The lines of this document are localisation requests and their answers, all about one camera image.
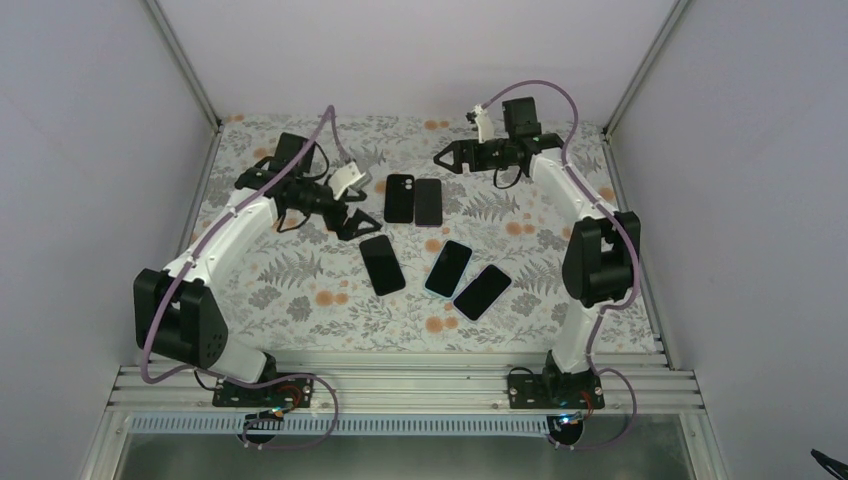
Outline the black phone case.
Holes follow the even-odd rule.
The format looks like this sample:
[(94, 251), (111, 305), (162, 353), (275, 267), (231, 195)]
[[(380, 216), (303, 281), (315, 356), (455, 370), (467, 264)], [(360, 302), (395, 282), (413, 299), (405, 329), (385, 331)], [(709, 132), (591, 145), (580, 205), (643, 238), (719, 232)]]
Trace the black phone case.
[(385, 182), (384, 220), (409, 224), (414, 221), (414, 176), (390, 174)]

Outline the black smartphone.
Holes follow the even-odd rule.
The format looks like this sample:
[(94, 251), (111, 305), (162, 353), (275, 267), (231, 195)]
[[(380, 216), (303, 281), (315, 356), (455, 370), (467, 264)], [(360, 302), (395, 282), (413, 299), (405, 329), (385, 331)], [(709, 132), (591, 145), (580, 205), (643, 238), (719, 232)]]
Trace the black smartphone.
[(386, 235), (362, 241), (359, 250), (377, 296), (392, 294), (406, 287), (401, 266)]

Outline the purple smartphone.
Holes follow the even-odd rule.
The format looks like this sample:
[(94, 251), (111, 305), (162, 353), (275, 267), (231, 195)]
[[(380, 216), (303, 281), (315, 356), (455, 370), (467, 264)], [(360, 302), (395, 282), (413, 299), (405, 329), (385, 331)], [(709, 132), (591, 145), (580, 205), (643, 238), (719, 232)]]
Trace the purple smartphone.
[(435, 178), (420, 178), (414, 183), (414, 222), (416, 226), (436, 227), (443, 223), (442, 183)]

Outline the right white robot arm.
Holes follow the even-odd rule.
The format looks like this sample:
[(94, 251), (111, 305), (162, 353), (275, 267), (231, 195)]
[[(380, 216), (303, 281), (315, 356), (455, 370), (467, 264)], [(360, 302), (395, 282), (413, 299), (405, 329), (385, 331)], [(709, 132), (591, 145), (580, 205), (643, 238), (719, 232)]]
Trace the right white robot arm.
[(571, 222), (562, 263), (562, 279), (571, 304), (563, 328), (548, 351), (541, 375), (544, 399), (565, 407), (581, 390), (593, 390), (597, 377), (594, 343), (603, 318), (625, 309), (639, 293), (641, 221), (634, 212), (617, 211), (591, 187), (569, 152), (569, 137), (545, 133), (531, 97), (502, 104), (506, 135), (498, 138), (486, 105), (467, 118), (477, 136), (457, 140), (433, 161), (455, 174), (518, 167)]

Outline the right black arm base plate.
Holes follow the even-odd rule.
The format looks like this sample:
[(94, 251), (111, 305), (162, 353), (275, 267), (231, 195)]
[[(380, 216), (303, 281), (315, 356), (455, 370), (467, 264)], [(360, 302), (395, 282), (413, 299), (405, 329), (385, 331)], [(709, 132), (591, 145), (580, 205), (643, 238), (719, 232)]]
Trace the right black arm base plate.
[(600, 378), (590, 370), (559, 373), (545, 369), (534, 373), (526, 367), (514, 367), (507, 376), (507, 395), (511, 409), (603, 409), (605, 400)]

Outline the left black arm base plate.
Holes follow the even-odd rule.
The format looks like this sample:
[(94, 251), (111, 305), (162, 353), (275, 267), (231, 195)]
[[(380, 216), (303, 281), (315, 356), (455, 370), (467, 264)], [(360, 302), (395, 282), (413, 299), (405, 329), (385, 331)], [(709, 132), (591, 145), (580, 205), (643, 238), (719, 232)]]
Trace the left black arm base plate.
[(248, 389), (230, 382), (220, 382), (212, 405), (218, 408), (309, 408), (314, 389), (312, 378), (296, 378), (261, 389)]

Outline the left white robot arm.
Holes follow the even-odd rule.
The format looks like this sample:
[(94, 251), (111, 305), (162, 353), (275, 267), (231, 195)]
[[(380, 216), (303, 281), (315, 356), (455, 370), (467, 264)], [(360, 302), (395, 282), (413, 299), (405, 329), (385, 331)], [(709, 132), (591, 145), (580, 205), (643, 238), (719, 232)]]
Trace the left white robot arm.
[(134, 280), (135, 333), (143, 358), (157, 354), (182, 368), (203, 370), (238, 385), (255, 405), (278, 391), (274, 358), (229, 337), (227, 318), (215, 298), (247, 250), (290, 210), (319, 215), (341, 241), (375, 233), (381, 225), (360, 209), (370, 180), (349, 160), (335, 171), (310, 172), (314, 140), (280, 135), (273, 155), (243, 171), (209, 227), (161, 270), (144, 269)]

